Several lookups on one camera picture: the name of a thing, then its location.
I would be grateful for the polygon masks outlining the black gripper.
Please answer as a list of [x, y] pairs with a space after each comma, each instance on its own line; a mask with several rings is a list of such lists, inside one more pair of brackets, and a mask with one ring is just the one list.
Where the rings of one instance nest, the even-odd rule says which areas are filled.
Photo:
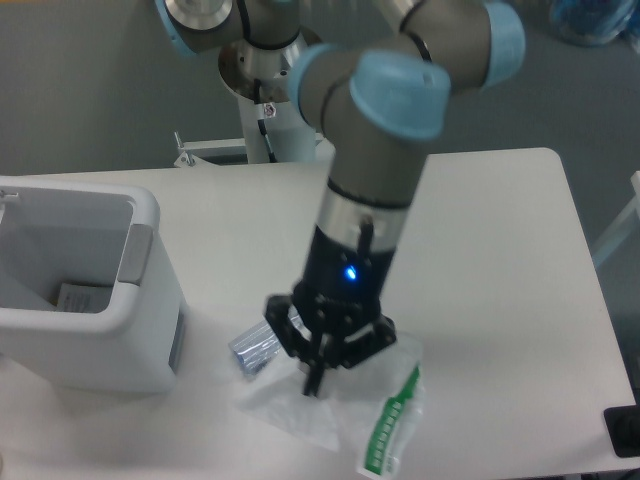
[[[354, 247], [317, 228], [293, 295], [266, 300], [264, 316], [280, 344], [309, 367], [304, 396], [319, 395], [326, 370], [352, 369], [396, 342], [395, 323], [382, 314], [380, 305], [395, 250], [375, 252], [373, 239], [371, 224], [357, 228]], [[291, 308], [309, 338], [294, 326]]]

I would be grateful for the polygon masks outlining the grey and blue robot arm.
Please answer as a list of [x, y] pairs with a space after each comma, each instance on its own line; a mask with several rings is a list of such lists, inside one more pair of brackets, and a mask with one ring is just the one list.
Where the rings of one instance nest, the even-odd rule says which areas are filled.
[[449, 99], [513, 77], [526, 36], [504, 1], [381, 1], [393, 35], [362, 49], [306, 48], [286, 74], [288, 98], [335, 149], [304, 273], [267, 299], [265, 318], [308, 368], [351, 369], [391, 346], [380, 296], [430, 145]]

